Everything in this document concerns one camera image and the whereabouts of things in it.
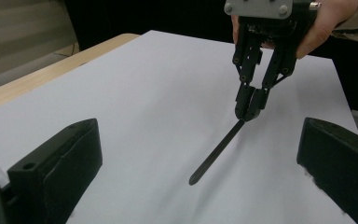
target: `white sheet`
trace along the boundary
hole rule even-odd
[[[327,59],[298,61],[261,115],[188,185],[237,121],[233,52],[228,43],[142,35],[1,105],[0,166],[7,170],[65,126],[96,118],[103,167],[68,223],[353,223],[296,164],[305,117],[357,132]],[[256,86],[270,55],[264,49]]]

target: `finger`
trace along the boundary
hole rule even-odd
[[[238,42],[238,31],[240,30],[240,23],[238,21],[238,16],[231,16],[231,22],[232,22],[232,39],[234,41],[234,44],[237,44]]]
[[[304,36],[296,51],[298,59],[303,58],[324,43],[338,24],[334,13],[320,11],[313,25]]]

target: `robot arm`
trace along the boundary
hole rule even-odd
[[[233,63],[240,75],[236,98],[237,124],[190,177],[196,184],[226,148],[243,124],[257,118],[266,107],[269,92],[280,81],[292,75],[296,65],[296,49],[316,18],[321,4],[312,0],[227,0],[225,12],[240,17],[239,39]],[[251,86],[255,66],[260,64],[265,41],[275,45],[261,88]]]

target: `human hand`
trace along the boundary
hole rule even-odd
[[[297,48],[296,57],[298,59],[321,46],[331,35],[334,28],[352,16],[358,8],[358,0],[318,0],[318,2],[322,3],[322,6],[318,10],[315,22]],[[234,44],[238,41],[240,27],[238,18],[238,16],[231,16]],[[270,43],[264,43],[262,46],[273,48]]]

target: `wooden table edge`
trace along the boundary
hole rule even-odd
[[[115,36],[99,45],[80,51],[71,57],[0,86],[0,105],[9,102],[39,86],[42,86],[52,79],[60,77],[84,63],[94,60],[105,53],[132,41],[138,36],[139,35],[135,34]]]

